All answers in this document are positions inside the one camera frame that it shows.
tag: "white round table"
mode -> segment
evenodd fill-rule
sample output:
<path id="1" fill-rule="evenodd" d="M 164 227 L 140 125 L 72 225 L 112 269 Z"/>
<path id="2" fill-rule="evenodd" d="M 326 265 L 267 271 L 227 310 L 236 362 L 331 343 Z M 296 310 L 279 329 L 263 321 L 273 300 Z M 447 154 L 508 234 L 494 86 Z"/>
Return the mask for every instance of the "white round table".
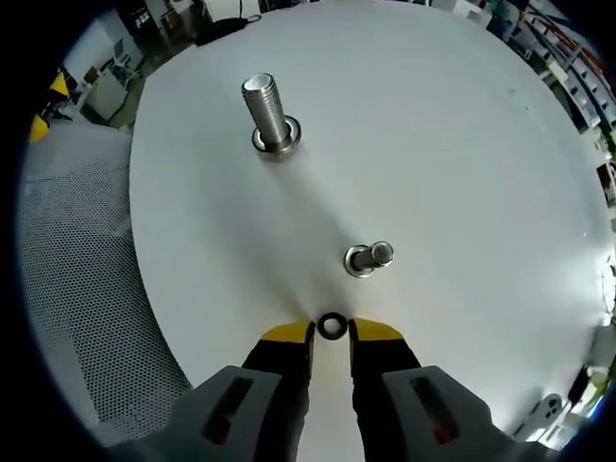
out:
<path id="1" fill-rule="evenodd" d="M 241 83 L 277 80 L 303 139 L 264 162 Z M 193 385 L 326 311 L 400 330 L 511 430 L 565 394 L 613 253 L 597 175 L 550 90 L 469 20 L 413 5 L 265 14 L 148 78 L 130 198 L 149 301 Z M 396 258 L 349 276 L 354 244 Z M 300 460 L 363 460 L 348 343 L 315 345 Z"/>

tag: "yellow object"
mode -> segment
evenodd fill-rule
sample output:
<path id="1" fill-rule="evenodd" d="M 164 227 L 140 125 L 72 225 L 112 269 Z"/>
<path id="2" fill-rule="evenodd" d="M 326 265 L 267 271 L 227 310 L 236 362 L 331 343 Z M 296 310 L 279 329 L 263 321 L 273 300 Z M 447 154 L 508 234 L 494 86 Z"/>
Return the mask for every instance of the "yellow object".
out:
<path id="1" fill-rule="evenodd" d="M 393 327 L 382 322 L 374 322 L 355 318 L 355 327 L 357 327 L 357 339 L 363 342 L 374 342 L 378 340 L 404 340 Z"/>
<path id="2" fill-rule="evenodd" d="M 45 122 L 40 115 L 35 115 L 32 121 L 32 127 L 30 127 L 29 142 L 40 141 L 49 132 L 49 125 Z"/>
<path id="3" fill-rule="evenodd" d="M 58 77 L 56 77 L 56 79 L 52 82 L 50 89 L 57 91 L 59 94 L 63 94 L 64 96 L 68 96 L 68 87 L 66 86 L 64 74 L 61 72 L 58 74 Z"/>
<path id="4" fill-rule="evenodd" d="M 308 327 L 310 327 L 309 321 L 297 321 L 291 324 L 277 325 L 266 332 L 263 337 L 261 337 L 261 340 L 303 344 L 306 342 Z"/>

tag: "white tabletop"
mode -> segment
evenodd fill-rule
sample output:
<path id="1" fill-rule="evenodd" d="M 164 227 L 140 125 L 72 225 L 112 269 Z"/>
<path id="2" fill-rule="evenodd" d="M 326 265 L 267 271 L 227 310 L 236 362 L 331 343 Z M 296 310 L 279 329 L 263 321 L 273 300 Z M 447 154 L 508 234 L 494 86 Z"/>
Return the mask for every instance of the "white tabletop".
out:
<path id="1" fill-rule="evenodd" d="M 303 139 L 252 147 L 241 83 L 274 75 Z M 613 247 L 596 173 L 549 89 L 473 22 L 425 7 L 317 3 L 192 47 L 146 82 L 131 214 L 141 276 L 198 385 L 278 323 L 336 310 L 390 323 L 512 429 L 564 394 Z M 360 280 L 342 256 L 389 241 Z M 347 339 L 317 339 L 300 460 L 363 460 Z"/>

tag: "gray mesh panel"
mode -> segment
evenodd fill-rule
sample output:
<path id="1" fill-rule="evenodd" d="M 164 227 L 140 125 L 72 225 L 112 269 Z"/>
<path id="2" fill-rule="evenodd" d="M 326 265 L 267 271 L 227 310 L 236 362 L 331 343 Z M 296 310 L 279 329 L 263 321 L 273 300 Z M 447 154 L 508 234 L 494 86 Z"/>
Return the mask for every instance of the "gray mesh panel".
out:
<path id="1" fill-rule="evenodd" d="M 130 137 L 116 130 L 53 125 L 27 153 L 17 234 L 41 350 L 67 401 L 104 445 L 161 428 L 190 389 L 141 282 L 129 151 Z"/>

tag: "black rubber o-ring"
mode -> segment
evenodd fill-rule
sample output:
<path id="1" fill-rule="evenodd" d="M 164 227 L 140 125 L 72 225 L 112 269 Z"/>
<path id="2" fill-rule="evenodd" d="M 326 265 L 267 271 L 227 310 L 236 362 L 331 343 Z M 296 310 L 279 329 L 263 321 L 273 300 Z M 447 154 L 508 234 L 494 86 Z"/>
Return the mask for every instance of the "black rubber o-ring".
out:
<path id="1" fill-rule="evenodd" d="M 338 331 L 333 334 L 330 334 L 329 332 L 325 330 L 325 322 L 329 320 L 336 320 L 338 324 L 340 325 L 340 329 L 338 329 Z M 338 340 L 347 333 L 347 330 L 348 330 L 347 318 L 345 318 L 340 313 L 333 313 L 333 312 L 326 313 L 319 318 L 319 321 L 317 322 L 317 330 L 319 331 L 319 333 L 324 339 Z"/>

